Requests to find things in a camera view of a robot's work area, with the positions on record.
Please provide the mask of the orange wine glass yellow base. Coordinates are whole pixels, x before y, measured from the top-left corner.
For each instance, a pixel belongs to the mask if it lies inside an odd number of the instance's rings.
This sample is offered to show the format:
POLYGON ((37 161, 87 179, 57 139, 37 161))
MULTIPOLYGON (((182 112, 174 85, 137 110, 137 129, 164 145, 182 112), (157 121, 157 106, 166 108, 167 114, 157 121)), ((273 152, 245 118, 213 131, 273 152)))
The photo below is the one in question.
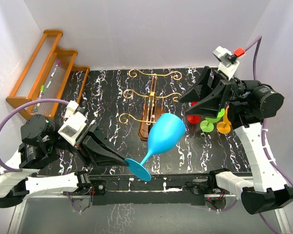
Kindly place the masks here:
POLYGON ((225 113, 223 115, 223 121, 217 123, 217 131, 221 134, 228 134, 231 131, 231 122, 228 119, 228 109, 229 106, 226 107, 225 113))

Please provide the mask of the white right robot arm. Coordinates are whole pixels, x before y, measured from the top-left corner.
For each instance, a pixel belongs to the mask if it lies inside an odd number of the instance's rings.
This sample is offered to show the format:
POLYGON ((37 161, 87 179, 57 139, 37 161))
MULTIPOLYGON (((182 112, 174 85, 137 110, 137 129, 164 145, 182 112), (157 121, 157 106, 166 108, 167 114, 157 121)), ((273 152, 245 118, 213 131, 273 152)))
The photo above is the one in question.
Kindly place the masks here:
POLYGON ((230 192, 252 215, 283 208, 293 201, 293 187, 274 168, 264 137, 265 119, 274 117, 283 104, 280 93, 257 80, 230 78, 206 66, 178 101, 192 103, 186 115, 216 118, 227 108, 229 122, 246 153, 253 180, 244 180, 228 169, 214 170, 208 177, 211 192, 230 192))

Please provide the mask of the blue wine glass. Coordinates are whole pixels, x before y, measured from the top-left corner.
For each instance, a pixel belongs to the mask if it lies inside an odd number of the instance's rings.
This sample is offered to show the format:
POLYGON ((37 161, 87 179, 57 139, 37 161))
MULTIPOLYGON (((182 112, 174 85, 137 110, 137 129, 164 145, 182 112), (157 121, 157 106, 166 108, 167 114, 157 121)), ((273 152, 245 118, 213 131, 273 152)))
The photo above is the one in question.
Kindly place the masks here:
POLYGON ((151 175, 144 167, 144 164, 153 155, 170 151, 186 132, 184 122, 171 113, 163 114, 151 128, 147 140, 147 154, 141 162, 126 158, 128 169, 137 178, 143 181, 150 181, 151 175))

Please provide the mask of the red wine glass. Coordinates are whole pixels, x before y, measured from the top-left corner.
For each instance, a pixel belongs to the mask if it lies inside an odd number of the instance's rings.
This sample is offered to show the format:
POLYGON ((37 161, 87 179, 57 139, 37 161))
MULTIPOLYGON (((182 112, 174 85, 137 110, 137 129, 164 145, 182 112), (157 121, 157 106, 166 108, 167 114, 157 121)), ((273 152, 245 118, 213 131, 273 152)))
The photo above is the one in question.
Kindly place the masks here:
POLYGON ((201 121, 201 117, 196 115, 187 115, 187 121, 190 124, 198 124, 201 121))

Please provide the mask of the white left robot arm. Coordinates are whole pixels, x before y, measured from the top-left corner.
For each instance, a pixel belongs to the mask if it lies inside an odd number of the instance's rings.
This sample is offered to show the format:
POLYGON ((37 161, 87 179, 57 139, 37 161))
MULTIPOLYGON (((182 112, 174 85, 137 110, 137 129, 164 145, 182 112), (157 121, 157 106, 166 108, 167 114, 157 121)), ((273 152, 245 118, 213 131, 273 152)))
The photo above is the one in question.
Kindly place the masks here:
POLYGON ((71 115, 61 128, 42 115, 33 116, 21 127, 21 137, 19 149, 0 167, 0 208, 19 205, 38 195, 62 192, 87 195, 93 191, 87 171, 37 176, 59 159, 60 150, 76 154, 86 167, 128 165, 104 139, 95 122, 87 123, 80 113, 71 115))

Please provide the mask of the green wine glass cream base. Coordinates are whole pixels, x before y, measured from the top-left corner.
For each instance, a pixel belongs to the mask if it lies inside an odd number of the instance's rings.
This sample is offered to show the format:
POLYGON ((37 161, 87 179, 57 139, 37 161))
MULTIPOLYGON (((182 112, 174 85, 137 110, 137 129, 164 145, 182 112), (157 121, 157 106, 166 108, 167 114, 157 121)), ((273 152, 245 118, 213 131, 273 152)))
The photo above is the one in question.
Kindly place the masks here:
POLYGON ((225 109, 221 109, 220 112, 218 113, 216 118, 210 118, 206 117, 205 120, 203 120, 200 123, 200 128, 203 132, 205 133, 210 133, 214 130, 214 124, 217 123, 225 114, 225 109))

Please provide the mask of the gold wire wine glass rack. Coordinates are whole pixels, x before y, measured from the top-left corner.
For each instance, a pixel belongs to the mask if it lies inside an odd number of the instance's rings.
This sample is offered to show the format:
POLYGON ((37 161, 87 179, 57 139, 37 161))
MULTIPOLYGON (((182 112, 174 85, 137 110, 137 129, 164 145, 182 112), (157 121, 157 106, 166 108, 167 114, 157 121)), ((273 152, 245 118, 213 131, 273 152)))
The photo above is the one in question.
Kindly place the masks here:
POLYGON ((145 73, 139 69, 131 69, 128 72, 128 75, 130 78, 136 78, 138 74, 142 74, 148 77, 151 77, 151 88, 150 91, 144 95, 136 92, 133 89, 126 89, 123 92, 123 97, 125 99, 131 99, 134 97, 134 95, 137 95, 139 97, 144 98, 144 105, 143 105, 143 110, 142 110, 142 116, 140 119, 135 118, 133 115, 130 113, 123 113, 119 116, 119 122, 122 124, 127 124, 129 122, 129 119, 133 119, 136 122, 140 123, 139 130, 138 130, 138 136, 140 140, 142 141, 147 141, 148 136, 150 133, 151 128, 153 125, 156 123, 156 121, 163 115, 165 114, 164 110, 164 101, 167 98, 172 98, 174 102, 178 102, 178 98, 181 96, 180 93, 173 92, 169 95, 166 96, 159 96, 156 94, 156 85, 157 85, 157 80, 159 77, 168 77, 172 76, 173 80, 180 80, 182 78, 182 74, 179 71, 172 71, 169 72, 168 74, 148 74, 145 73))

